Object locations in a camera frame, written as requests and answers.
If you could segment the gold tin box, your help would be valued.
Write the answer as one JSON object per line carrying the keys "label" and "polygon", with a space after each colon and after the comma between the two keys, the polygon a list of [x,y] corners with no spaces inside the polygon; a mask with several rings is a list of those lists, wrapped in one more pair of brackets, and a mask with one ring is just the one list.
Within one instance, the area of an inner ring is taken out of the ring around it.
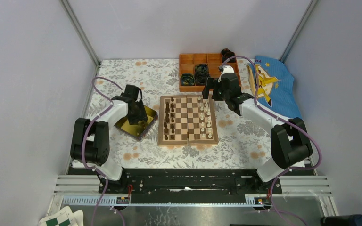
{"label": "gold tin box", "polygon": [[137,141],[141,141],[148,132],[153,128],[155,122],[158,120],[158,113],[157,111],[144,106],[148,120],[147,121],[140,121],[135,125],[131,125],[127,117],[123,117],[119,120],[115,127],[123,132],[124,134],[134,138]]}

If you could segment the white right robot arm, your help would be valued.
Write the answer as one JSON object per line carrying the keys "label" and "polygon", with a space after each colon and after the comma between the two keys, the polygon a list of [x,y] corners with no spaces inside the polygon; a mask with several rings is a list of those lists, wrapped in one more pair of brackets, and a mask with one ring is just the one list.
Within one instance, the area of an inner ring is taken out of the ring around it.
{"label": "white right robot arm", "polygon": [[255,171],[251,187],[258,194],[270,188],[270,181],[313,153],[305,124],[296,117],[289,119],[255,102],[253,95],[243,93],[230,65],[219,66],[220,76],[208,78],[202,91],[204,99],[224,101],[229,110],[251,120],[264,129],[271,139],[271,157]]}

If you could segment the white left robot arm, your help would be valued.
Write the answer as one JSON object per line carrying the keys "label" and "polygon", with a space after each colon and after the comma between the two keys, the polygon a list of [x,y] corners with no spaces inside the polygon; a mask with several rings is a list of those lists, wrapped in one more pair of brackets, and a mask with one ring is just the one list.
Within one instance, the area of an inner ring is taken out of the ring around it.
{"label": "white left robot arm", "polygon": [[93,118],[78,118],[70,148],[73,160],[110,180],[109,187],[117,194],[127,189],[127,181],[121,177],[123,168],[109,159],[109,129],[124,117],[130,125],[143,125],[148,121],[142,90],[137,86],[126,85],[125,91],[110,99],[108,108]]}

